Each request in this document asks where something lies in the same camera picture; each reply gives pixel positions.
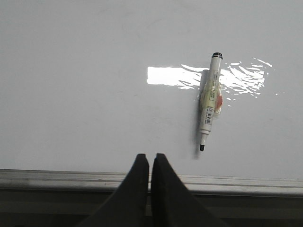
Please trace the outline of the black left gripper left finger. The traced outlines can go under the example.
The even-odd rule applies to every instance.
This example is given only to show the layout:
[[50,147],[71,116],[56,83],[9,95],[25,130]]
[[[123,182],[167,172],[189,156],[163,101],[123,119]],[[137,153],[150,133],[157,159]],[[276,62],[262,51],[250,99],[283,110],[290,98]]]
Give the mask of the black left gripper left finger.
[[114,193],[78,227],[142,227],[147,203],[149,164],[138,154]]

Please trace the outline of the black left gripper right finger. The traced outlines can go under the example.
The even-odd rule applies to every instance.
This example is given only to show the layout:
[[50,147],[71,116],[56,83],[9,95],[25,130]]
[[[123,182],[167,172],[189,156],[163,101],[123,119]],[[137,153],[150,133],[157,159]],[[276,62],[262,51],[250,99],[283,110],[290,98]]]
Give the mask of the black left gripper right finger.
[[228,226],[193,196],[162,153],[152,168],[151,209],[155,227]]

